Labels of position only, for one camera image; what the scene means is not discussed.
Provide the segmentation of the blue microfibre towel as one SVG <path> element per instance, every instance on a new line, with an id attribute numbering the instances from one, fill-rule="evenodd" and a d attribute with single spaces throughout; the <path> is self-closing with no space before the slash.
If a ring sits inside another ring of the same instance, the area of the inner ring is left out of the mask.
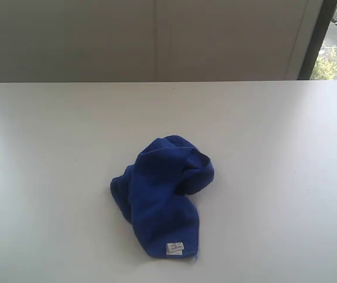
<path id="1" fill-rule="evenodd" d="M 181 136 L 155 139 L 110 191 L 132 225 L 143 250 L 153 258 L 184 259 L 197 255 L 199 214 L 189 200 L 214 179 L 211 159 Z M 167 255 L 166 244 L 182 242 L 182 255 Z"/>

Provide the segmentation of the white towel care label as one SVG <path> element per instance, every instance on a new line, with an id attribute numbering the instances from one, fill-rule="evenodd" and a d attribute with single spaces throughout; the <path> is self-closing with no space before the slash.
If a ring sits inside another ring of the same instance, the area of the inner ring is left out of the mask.
<path id="1" fill-rule="evenodd" d="M 185 249 L 182 242 L 174 242 L 166 244 L 166 254 L 167 255 L 182 255 Z"/>

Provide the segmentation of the green tree outside window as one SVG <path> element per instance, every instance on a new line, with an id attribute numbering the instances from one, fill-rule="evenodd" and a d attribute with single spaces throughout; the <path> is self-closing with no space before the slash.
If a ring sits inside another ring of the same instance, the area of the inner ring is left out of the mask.
<path id="1" fill-rule="evenodd" d="M 337 47 L 321 48 L 315 61 L 311 80 L 333 80 L 337 76 Z"/>

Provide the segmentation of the dark window frame post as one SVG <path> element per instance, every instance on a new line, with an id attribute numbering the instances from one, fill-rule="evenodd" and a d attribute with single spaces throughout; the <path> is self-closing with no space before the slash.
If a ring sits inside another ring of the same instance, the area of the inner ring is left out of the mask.
<path id="1" fill-rule="evenodd" d="M 307 46 L 306 54 L 302 62 L 298 80 L 310 80 L 320 48 L 328 30 L 329 24 L 336 8 L 337 0 L 324 0 L 320 7 L 312 36 Z"/>

